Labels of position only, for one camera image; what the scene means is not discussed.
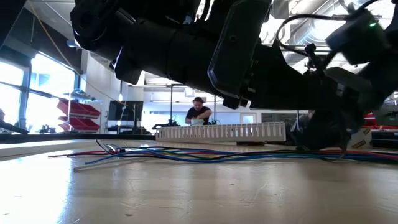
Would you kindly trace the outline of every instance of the workshop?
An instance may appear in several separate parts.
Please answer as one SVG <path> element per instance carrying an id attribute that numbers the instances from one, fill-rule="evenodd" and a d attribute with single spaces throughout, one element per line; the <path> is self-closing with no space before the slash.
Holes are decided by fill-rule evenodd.
<path id="1" fill-rule="evenodd" d="M 396 48 L 398 0 L 2 0 L 0 223 L 395 224 Z"/>

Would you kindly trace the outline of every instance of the dark shirt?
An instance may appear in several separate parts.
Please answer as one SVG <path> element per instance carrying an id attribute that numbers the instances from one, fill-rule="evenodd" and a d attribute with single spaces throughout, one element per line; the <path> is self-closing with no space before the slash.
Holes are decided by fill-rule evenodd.
<path id="1" fill-rule="evenodd" d="M 207 110 L 210 110 L 210 108 L 208 108 L 207 106 L 203 106 L 200 110 L 195 110 L 194 107 L 191 107 L 191 109 L 188 110 L 187 113 L 187 118 L 188 119 L 192 119 L 192 118 L 197 118 L 199 115 L 203 114 L 204 112 L 206 112 Z M 205 118 L 203 119 L 205 122 L 204 124 L 207 124 L 209 122 L 209 118 Z"/>

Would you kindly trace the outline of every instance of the workbench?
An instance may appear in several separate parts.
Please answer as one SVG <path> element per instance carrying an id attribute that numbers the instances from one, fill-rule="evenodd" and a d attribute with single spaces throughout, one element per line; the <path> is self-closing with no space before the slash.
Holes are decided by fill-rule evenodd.
<path id="1" fill-rule="evenodd" d="M 63 145 L 54 144 L 53 149 L 68 146 L 59 144 Z M 283 147 L 126 144 L 236 152 Z M 196 164 L 143 158 L 74 172 L 73 167 L 94 158 L 47 157 L 98 150 L 98 146 L 86 140 L 70 149 L 3 158 L 0 223 L 388 224 L 398 220 L 398 166 L 315 159 Z"/>

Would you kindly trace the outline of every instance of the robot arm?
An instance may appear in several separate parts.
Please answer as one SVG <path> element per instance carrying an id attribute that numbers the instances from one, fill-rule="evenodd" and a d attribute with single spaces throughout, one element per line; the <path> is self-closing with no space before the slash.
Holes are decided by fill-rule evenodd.
<path id="1" fill-rule="evenodd" d="M 332 142 L 346 142 L 346 129 L 361 127 L 364 114 L 398 86 L 397 45 L 389 39 L 397 29 L 384 32 L 365 9 L 352 10 L 326 42 L 331 56 L 341 52 L 353 65 L 369 64 L 358 75 L 325 69 L 327 61 L 309 45 L 306 55 L 316 71 L 302 75 L 286 64 L 278 41 L 271 47 L 259 41 L 272 0 L 214 0 L 205 20 L 207 0 L 204 15 L 195 21 L 199 3 L 76 0 L 72 26 L 78 43 L 112 61 L 123 81 L 135 84 L 145 70 L 220 96 L 233 109 L 251 101 L 252 109 L 316 110 L 306 131 L 296 136 L 310 150 L 332 145 L 321 144 L 326 131 L 337 136 Z"/>

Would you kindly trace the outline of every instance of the multicolored wire bundle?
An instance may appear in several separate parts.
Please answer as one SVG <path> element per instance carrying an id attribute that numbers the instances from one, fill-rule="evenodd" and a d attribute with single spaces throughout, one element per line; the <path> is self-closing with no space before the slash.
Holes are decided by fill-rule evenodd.
<path id="1" fill-rule="evenodd" d="M 325 161 L 346 159 L 352 161 L 398 164 L 398 154 L 387 152 L 347 151 L 343 156 L 341 156 L 340 150 L 296 151 L 291 149 L 282 149 L 256 152 L 228 152 L 210 149 L 189 149 L 160 146 L 119 147 L 114 144 L 105 145 L 99 142 L 98 144 L 101 146 L 103 151 L 77 152 L 49 157 L 105 156 L 91 162 L 86 162 L 84 166 L 76 167 L 75 170 L 107 164 L 110 162 L 121 162 L 123 160 L 131 160 L 133 158 L 143 157 L 199 163 L 248 161 L 253 159 L 322 159 Z"/>

